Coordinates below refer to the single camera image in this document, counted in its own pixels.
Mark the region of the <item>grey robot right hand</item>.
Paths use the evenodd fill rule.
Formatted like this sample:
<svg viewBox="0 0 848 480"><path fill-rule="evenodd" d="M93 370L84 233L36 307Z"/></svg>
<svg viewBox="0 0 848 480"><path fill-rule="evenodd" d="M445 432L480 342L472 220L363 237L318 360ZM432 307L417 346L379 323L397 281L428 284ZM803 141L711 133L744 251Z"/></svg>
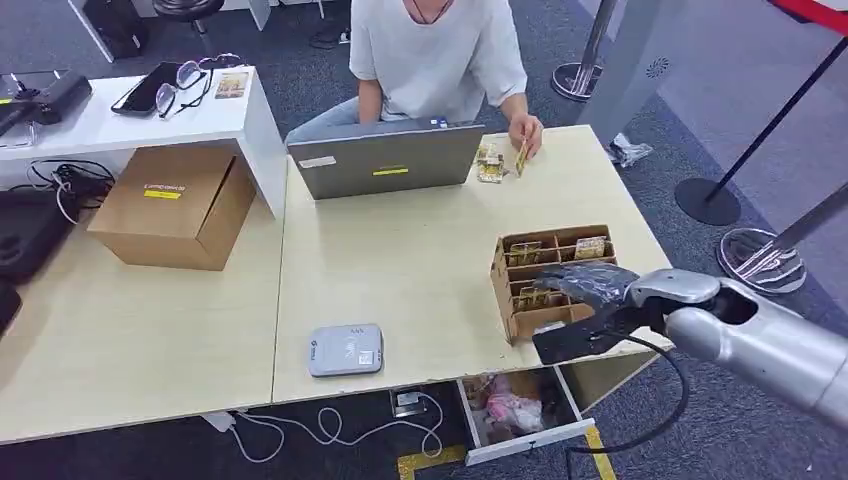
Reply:
<svg viewBox="0 0 848 480"><path fill-rule="evenodd" d="M589 305L600 327L590 331L609 330L629 334L640 327L639 313L628 297L629 286L640 275L618 265L600 261L569 263L551 267L539 274L533 286L558 291L572 300Z"/></svg>

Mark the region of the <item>person's left hand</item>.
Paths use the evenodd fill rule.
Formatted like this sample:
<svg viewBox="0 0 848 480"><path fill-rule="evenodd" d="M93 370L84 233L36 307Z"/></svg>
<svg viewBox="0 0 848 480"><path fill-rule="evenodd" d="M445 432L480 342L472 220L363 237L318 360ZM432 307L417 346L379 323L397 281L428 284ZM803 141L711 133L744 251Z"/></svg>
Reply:
<svg viewBox="0 0 848 480"><path fill-rule="evenodd" d="M524 152L524 158L530 160L539 151L543 139L543 124L534 115L517 113L510 119L508 136L513 147Z"/></svg>

